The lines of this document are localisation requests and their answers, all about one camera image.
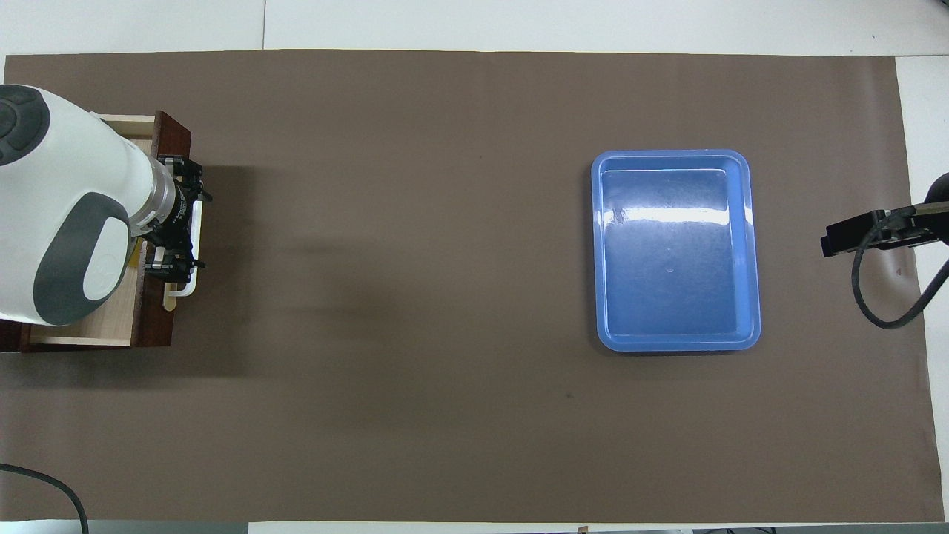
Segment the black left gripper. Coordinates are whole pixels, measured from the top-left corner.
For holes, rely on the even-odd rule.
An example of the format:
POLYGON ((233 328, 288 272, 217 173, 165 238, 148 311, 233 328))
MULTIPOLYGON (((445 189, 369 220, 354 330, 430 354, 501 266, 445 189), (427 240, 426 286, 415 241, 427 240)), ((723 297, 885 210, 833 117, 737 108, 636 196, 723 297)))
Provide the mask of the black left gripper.
POLYGON ((157 161, 173 177, 154 176, 145 205, 138 212, 138 235, 157 247, 146 264, 146 274, 156 278, 191 278, 206 267, 192 252, 189 225, 197 200, 210 202, 204 190, 203 167, 186 156, 158 156, 157 161))

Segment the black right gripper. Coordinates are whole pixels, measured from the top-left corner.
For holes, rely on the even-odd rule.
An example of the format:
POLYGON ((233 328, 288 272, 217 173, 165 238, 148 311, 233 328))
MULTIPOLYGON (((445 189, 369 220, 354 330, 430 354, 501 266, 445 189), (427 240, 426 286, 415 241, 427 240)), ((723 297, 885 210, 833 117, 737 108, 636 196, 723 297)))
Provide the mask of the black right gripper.
POLYGON ((949 202, 924 202, 890 211, 867 211, 826 227, 823 257, 854 252, 867 233, 888 217, 887 230, 894 248, 917 247, 939 241, 949 244, 949 202))

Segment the white drawer handle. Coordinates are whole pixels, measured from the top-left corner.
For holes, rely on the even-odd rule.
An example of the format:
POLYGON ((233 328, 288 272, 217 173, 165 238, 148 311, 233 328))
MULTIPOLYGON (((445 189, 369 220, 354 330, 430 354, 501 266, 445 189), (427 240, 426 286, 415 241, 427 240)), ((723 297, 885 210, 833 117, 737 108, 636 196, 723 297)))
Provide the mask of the white drawer handle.
POLYGON ((162 306, 166 311, 175 310, 177 298, 190 297, 194 290, 196 290, 200 270, 200 267, 197 266, 196 262, 199 260, 203 207, 203 200, 197 200, 194 203, 193 213, 189 225, 190 238, 192 240, 192 254, 194 256, 194 264, 189 270, 190 280, 188 280, 186 283, 164 284, 162 306))

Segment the wooden drawer dark front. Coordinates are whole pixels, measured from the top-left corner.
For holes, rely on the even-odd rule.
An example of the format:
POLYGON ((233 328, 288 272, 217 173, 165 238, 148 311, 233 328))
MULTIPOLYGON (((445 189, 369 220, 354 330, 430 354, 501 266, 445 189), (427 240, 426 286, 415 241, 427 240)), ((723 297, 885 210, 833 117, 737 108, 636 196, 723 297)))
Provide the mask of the wooden drawer dark front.
MULTIPOLYGON (((152 115, 104 115, 104 121, 119 135, 136 143, 152 156, 189 156, 192 134, 165 111, 152 115)), ((168 347, 172 341, 175 311, 162 306, 164 284, 145 271, 156 247, 139 239, 140 268, 125 268, 122 282, 102 307, 67 326, 31 325, 32 352, 68 349, 127 349, 168 347)))

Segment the brown paper table mat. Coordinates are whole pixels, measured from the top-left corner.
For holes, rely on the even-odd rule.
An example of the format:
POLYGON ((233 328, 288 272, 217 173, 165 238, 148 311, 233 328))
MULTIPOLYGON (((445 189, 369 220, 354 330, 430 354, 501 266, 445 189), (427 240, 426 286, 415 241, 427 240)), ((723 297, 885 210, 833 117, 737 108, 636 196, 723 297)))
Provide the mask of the brown paper table mat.
POLYGON ((882 57, 270 50, 14 56, 192 131, 214 201, 170 347, 0 355, 0 462, 95 519, 941 521, 919 322, 850 293, 828 224, 910 202, 882 57), (762 334, 597 336, 590 166, 726 148, 762 334))

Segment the blue plastic tray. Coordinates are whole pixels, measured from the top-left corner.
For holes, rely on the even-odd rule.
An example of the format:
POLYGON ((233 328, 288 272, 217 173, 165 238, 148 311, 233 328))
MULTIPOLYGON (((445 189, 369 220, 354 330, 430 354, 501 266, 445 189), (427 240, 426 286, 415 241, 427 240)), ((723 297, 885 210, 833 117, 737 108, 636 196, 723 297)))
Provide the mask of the blue plastic tray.
POLYGON ((597 334, 630 354, 736 352, 762 331, 750 165, 609 150, 590 169, 597 334))

